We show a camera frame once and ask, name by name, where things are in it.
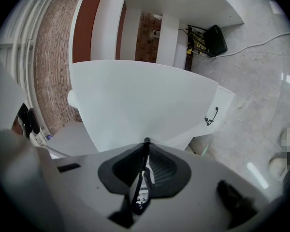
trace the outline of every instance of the marble floor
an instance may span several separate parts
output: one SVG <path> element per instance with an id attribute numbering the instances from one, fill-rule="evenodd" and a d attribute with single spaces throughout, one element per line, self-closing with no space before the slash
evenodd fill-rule
<path id="1" fill-rule="evenodd" d="M 222 28 L 228 53 L 290 31 L 284 14 L 275 14 L 274 0 L 241 0 L 245 24 Z M 190 147 L 236 171 L 273 200 L 282 184 L 269 173 L 269 161 L 281 152 L 279 138 L 290 122 L 290 35 L 248 48 L 236 55 L 206 59 L 195 55 L 193 72 L 213 79 L 235 93 L 217 132 L 194 138 Z M 248 170 L 252 163 L 268 186 Z"/>

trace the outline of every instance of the brick wall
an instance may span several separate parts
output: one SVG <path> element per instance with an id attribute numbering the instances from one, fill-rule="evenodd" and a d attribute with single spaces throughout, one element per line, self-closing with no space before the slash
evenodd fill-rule
<path id="1" fill-rule="evenodd" d="M 141 13 L 137 35 L 135 60 L 156 63 L 159 39 L 152 38 L 153 30 L 161 29 L 161 19 L 153 14 Z"/>
<path id="2" fill-rule="evenodd" d="M 39 28 L 34 54 L 34 84 L 45 123 L 55 134 L 69 121 L 81 121 L 69 106 L 68 43 L 78 0 L 53 0 Z"/>

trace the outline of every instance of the white cable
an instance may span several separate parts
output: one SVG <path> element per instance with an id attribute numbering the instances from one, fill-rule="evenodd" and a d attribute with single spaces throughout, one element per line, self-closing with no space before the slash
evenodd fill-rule
<path id="1" fill-rule="evenodd" d="M 219 58 L 219 57 L 226 57 L 226 56 L 235 55 L 235 54 L 237 54 L 237 53 L 239 53 L 239 52 L 241 52 L 241 51 L 244 51 L 244 50 L 247 49 L 247 48 L 250 48 L 250 47 L 253 47 L 253 46 L 258 46 L 258 45 L 266 44 L 266 43 L 270 42 L 271 40 L 276 39 L 277 37 L 280 37 L 280 36 L 283 36 L 283 35 L 288 35 L 288 34 L 290 34 L 290 32 L 281 33 L 281 34 L 278 34 L 278 35 L 272 37 L 271 39 L 269 39 L 269 40 L 267 40 L 267 41 L 265 41 L 265 42 L 258 43 L 258 44 L 252 44 L 252 45 L 249 45 L 249 46 L 244 47 L 243 49 L 241 49 L 241 50 L 239 50 L 239 51 L 237 51 L 237 52 L 233 52 L 233 53 L 229 53 L 229 54 L 225 54 L 225 55 L 220 55 L 220 56 L 216 56 L 216 57 L 212 57 L 212 58 Z M 202 54 L 196 53 L 196 52 L 194 52 L 194 51 L 192 51 L 192 52 L 195 53 L 195 54 L 201 55 L 201 56 L 204 57 L 204 58 L 212 59 L 212 58 L 208 58 L 208 57 L 206 57 L 206 56 L 204 56 L 204 55 L 202 55 Z"/>

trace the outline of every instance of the gray tile floor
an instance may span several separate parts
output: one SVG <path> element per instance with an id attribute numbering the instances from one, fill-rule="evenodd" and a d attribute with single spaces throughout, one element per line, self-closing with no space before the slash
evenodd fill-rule
<path id="1" fill-rule="evenodd" d="M 240 0 L 245 24 L 222 28 L 232 53 L 290 31 L 283 14 L 274 14 L 270 1 Z M 220 129 L 194 138 L 190 147 L 236 171 L 259 188 L 269 200 L 282 192 L 282 184 L 268 172 L 270 159 L 281 151 L 279 136 L 290 122 L 290 35 L 252 47 L 229 57 L 194 56 L 192 71 L 219 82 L 235 93 Z M 252 162 L 269 187 L 264 189 L 247 163 Z"/>

